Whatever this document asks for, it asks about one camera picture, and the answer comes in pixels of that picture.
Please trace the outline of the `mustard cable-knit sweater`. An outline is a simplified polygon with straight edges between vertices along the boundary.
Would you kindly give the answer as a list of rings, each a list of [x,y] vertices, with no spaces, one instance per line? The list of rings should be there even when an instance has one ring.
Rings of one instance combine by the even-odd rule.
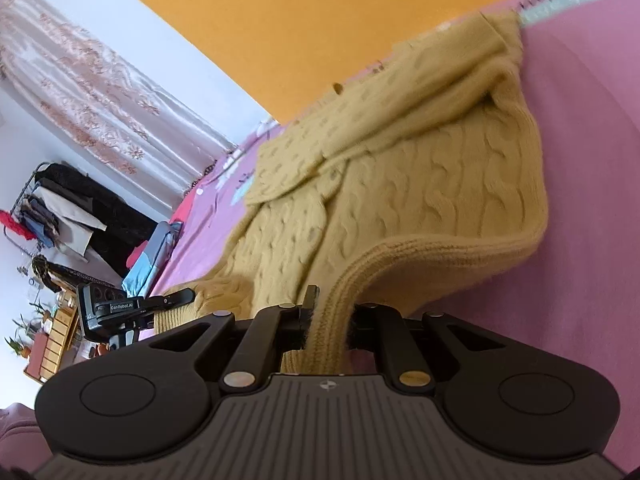
[[[548,198],[525,102],[514,12],[475,13],[399,47],[262,144],[243,218],[192,304],[157,333],[218,310],[240,320],[320,290],[288,372],[345,367],[358,302],[404,315],[517,266]]]

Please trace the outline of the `clothes rack with garments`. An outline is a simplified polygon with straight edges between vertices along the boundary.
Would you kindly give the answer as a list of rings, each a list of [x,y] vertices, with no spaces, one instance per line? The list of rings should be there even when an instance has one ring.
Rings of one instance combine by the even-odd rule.
[[[97,255],[119,278],[127,260],[153,234],[157,222],[65,162],[43,162],[27,179],[1,229],[85,260]]]

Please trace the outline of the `grey blue folded garment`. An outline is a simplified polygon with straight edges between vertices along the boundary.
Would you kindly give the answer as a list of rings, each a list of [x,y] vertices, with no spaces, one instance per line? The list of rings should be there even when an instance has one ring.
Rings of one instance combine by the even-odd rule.
[[[180,221],[160,222],[142,253],[122,281],[122,290],[129,298],[147,297],[164,270],[182,231]]]

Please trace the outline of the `wooden slatted shelf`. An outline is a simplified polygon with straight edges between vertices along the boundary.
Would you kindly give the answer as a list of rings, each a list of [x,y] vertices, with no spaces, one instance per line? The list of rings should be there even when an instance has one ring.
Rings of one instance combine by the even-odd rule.
[[[52,378],[61,369],[64,356],[72,348],[78,328],[78,310],[70,307],[58,308],[52,318],[50,330],[35,336],[24,369],[25,375],[40,384]]]

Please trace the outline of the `potted green plant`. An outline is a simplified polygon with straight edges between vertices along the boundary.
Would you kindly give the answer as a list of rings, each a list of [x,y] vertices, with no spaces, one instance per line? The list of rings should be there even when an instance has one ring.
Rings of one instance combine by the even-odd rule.
[[[23,359],[27,359],[32,352],[36,336],[47,333],[47,322],[52,320],[52,313],[47,307],[35,302],[31,302],[29,305],[34,310],[34,315],[31,318],[24,318],[24,315],[21,314],[18,320],[13,320],[14,336],[4,338],[13,352]]]

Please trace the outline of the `pink printed bed sheet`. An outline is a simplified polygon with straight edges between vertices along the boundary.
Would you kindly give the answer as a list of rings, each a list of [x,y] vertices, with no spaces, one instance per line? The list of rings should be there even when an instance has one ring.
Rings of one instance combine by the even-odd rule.
[[[550,221],[533,257],[408,314],[442,309],[610,378],[608,454],[639,461],[639,0],[599,0],[530,26],[523,89],[544,149]]]

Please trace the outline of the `silver lace-trimmed curtain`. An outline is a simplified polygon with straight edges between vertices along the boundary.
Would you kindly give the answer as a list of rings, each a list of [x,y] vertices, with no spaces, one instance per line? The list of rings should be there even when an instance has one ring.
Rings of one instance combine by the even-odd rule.
[[[1,0],[1,73],[61,138],[158,210],[233,145],[44,0]]]

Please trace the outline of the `orange headboard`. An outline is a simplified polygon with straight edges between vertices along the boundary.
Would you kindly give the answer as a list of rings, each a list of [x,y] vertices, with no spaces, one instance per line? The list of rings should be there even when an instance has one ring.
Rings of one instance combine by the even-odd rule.
[[[279,122],[395,44],[501,0],[140,0]]]

